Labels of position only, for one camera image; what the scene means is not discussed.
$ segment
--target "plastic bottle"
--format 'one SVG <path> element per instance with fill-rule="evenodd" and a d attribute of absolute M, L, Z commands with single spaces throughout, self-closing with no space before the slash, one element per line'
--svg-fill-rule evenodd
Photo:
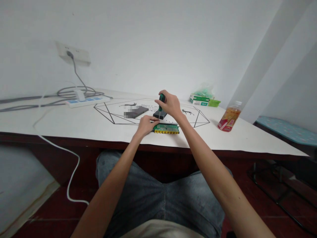
<path fill-rule="evenodd" d="M 233 106 L 227 108 L 226 112 L 218 123 L 218 128 L 220 130 L 225 132 L 230 132 L 232 130 L 233 125 L 235 124 L 241 113 L 241 104 L 242 102 L 235 101 Z"/>

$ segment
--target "white table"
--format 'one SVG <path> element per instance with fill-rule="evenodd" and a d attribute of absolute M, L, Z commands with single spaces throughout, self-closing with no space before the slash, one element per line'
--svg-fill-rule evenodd
<path fill-rule="evenodd" d="M 44 113 L 45 116 L 37 125 L 37 131 L 43 136 L 55 138 L 85 139 L 101 142 L 130 142 L 137 130 L 137 119 L 123 119 L 122 113 L 128 111 L 131 106 L 124 104 L 143 105 L 150 108 L 145 114 L 152 115 L 157 110 L 154 99 L 156 96 L 146 96 L 131 93 L 122 93 L 111 90 L 102 90 L 106 95 L 113 96 L 114 99 L 106 104 L 90 105 L 78 108 L 69 108 L 66 105 L 1 112 L 0 132 L 2 141 L 8 139 L 7 136 L 36 135 L 32 127 L 33 123 Z M 44 99 L 43 103 L 56 99 Z M 16 102 L 2 104 L 1 108 L 16 106 L 21 104 L 37 104 L 39 100 L 27 102 Z M 307 156 L 300 150 L 290 146 L 282 140 L 264 132 L 252 124 L 239 118 L 231 132 L 223 132 L 217 128 L 225 110 L 220 107 L 193 106 L 189 101 L 181 101 L 181 108 L 187 113 L 187 118 L 196 131 L 205 140 L 212 150 L 217 151 L 245 151 L 252 153 L 270 153 L 275 155 Z M 167 115 L 165 122 L 173 123 L 175 120 Z M 168 146 L 176 148 L 189 148 L 182 130 L 179 135 L 169 134 L 148 134 L 141 142 L 142 144 Z"/>

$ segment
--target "green circuit board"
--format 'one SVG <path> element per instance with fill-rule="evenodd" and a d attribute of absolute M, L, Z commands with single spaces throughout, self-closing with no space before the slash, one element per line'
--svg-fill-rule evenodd
<path fill-rule="evenodd" d="M 158 124 L 153 128 L 154 133 L 179 134 L 178 126 L 173 124 Z"/>

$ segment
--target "power cord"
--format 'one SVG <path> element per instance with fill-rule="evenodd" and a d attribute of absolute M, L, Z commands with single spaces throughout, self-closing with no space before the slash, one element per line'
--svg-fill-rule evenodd
<path fill-rule="evenodd" d="M 40 102 L 39 102 L 39 104 L 38 104 L 38 114 L 40 114 L 41 101 L 42 101 L 42 99 L 43 99 L 44 97 L 45 97 L 45 93 L 44 93 L 43 96 L 41 97 Z M 71 175 L 71 177 L 70 177 L 70 180 L 69 180 L 69 182 L 68 182 L 66 195 L 67 195 L 67 199 L 68 199 L 69 201 L 71 201 L 71 202 L 82 202 L 82 203 L 86 203 L 87 205 L 89 205 L 89 202 L 86 201 L 86 200 L 76 200 L 76 199 L 72 199 L 72 198 L 69 196 L 70 183 L 72 182 L 73 177 L 74 177 L 74 174 L 75 174 L 75 172 L 76 172 L 76 170 L 77 170 L 77 168 L 78 168 L 78 166 L 79 166 L 80 156 L 79 156 L 78 154 L 76 154 L 75 152 L 72 152 L 71 150 L 68 150 L 68 149 L 65 149 L 65 148 L 63 148 L 63 147 L 60 147 L 60 146 L 54 144 L 53 142 L 49 141 L 48 139 L 44 138 L 44 137 L 36 130 L 36 128 L 35 128 L 36 124 L 37 124 L 40 120 L 42 120 L 42 119 L 45 117 L 45 115 L 46 115 L 49 111 L 50 111 L 50 110 L 46 111 L 36 122 L 34 122 L 34 124 L 33 124 L 34 131 L 35 131 L 35 133 L 36 133 L 41 139 L 43 139 L 43 140 L 46 141 L 47 143 L 49 143 L 49 144 L 55 146 L 56 148 L 65 150 L 65 151 L 67 151 L 67 152 L 69 152 L 69 153 L 72 153 L 73 155 L 77 156 L 78 162 L 77 162 L 77 165 L 76 165 L 76 167 L 75 167 L 75 169 L 74 169 L 74 171 L 73 171 L 73 173 L 72 173 L 72 175 Z"/>
<path fill-rule="evenodd" d="M 31 109 L 31 108 L 37 108 L 37 107 L 46 107 L 46 106 L 65 105 L 65 103 L 60 103 L 60 102 L 63 102 L 65 100 L 76 99 L 76 95 L 74 94 L 74 91 L 71 90 L 71 89 L 74 89 L 74 88 L 85 88 L 85 89 L 80 89 L 80 90 L 84 91 L 84 96 L 86 98 L 104 96 L 104 97 L 108 97 L 110 99 L 113 99 L 113 97 L 107 96 L 103 92 L 97 92 L 93 88 L 87 87 L 84 84 L 84 82 L 81 80 L 81 78 L 79 77 L 79 75 L 78 75 L 78 73 L 76 71 L 76 64 L 75 64 L 75 61 L 74 61 L 74 55 L 70 51 L 67 51 L 67 55 L 72 59 L 73 64 L 74 64 L 75 74 L 79 78 L 79 80 L 83 84 L 83 86 L 76 86 L 75 85 L 74 87 L 62 88 L 62 89 L 58 90 L 58 92 L 56 94 L 52 94 L 52 95 L 21 97 L 21 98 L 14 98 L 14 99 L 3 99 L 3 100 L 0 100 L 0 104 L 17 102 L 17 101 L 27 101 L 27 100 L 34 100 L 34 99 L 42 99 L 42 98 L 52 98 L 52 97 L 63 98 L 63 99 L 60 99 L 60 100 L 57 100 L 57 101 L 54 101 L 54 102 L 51 102 L 51 103 L 47 103 L 47 104 L 41 104 L 40 103 L 40 104 L 30 104 L 30 105 L 19 105 L 19 106 L 7 107 L 7 108 L 4 108 L 4 109 L 0 109 L 0 112 L 25 110 L 25 109 Z"/>
<path fill-rule="evenodd" d="M 66 52 L 67 55 L 72 59 L 73 61 L 73 64 L 74 64 L 74 71 L 75 71 L 75 74 L 77 75 L 77 77 L 79 78 L 79 80 L 81 81 L 81 83 L 84 85 L 84 87 L 86 88 L 86 91 L 84 93 L 87 93 L 88 89 L 86 87 L 86 85 L 84 84 L 84 82 L 82 81 L 82 79 L 79 77 L 79 75 L 77 74 L 77 71 L 76 71 L 76 64 L 75 64 L 75 61 L 74 61 L 74 55 L 70 52 L 70 51 L 67 51 Z"/>

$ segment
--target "blue jeans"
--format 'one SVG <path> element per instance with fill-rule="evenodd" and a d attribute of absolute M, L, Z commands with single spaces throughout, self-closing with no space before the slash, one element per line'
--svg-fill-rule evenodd
<path fill-rule="evenodd" d="M 121 155 L 116 150 L 105 150 L 99 155 L 99 186 Z M 164 184 L 133 162 L 104 237 L 119 238 L 151 219 L 175 222 L 204 237 L 220 237 L 224 218 L 223 209 L 200 171 Z"/>

